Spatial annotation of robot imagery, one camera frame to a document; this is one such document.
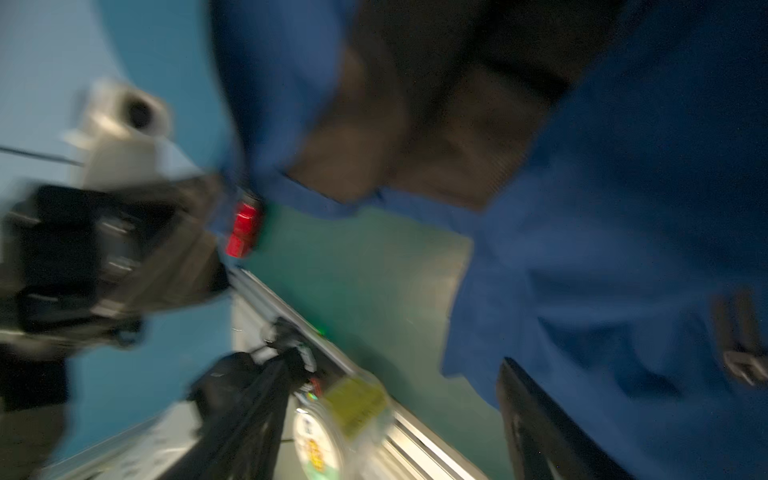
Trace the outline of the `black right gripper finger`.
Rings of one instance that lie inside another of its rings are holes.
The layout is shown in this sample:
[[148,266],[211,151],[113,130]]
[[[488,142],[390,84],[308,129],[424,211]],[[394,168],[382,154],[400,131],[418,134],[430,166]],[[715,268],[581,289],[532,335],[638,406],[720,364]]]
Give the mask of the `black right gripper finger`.
[[629,479],[514,360],[496,383],[507,449],[517,479]]

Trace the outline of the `dark blue jacket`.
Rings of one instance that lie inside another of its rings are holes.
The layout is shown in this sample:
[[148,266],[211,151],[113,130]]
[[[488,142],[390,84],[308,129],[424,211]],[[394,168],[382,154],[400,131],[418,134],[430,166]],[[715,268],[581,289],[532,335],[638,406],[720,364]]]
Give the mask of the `dark blue jacket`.
[[472,239],[442,371],[514,360],[629,479],[767,475],[763,1],[213,1],[229,175]]

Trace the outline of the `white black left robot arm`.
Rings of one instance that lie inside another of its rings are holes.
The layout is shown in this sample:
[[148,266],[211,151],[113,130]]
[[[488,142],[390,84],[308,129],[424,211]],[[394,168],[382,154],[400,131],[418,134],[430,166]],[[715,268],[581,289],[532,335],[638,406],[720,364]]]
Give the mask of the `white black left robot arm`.
[[[68,424],[68,362],[134,346],[149,314],[197,305],[229,286],[208,221],[215,175],[110,190],[43,184],[1,220],[1,475],[30,479]],[[307,379],[297,350],[258,364],[231,355],[192,390],[200,439],[170,479],[269,479],[288,397]]]

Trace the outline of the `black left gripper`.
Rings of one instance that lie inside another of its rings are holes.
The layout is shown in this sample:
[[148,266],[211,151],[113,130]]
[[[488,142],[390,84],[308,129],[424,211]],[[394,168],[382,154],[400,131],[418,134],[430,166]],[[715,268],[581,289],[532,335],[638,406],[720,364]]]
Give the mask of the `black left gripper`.
[[1,345],[59,358],[132,344],[143,319],[228,289],[215,175],[112,189],[40,184],[1,220]]

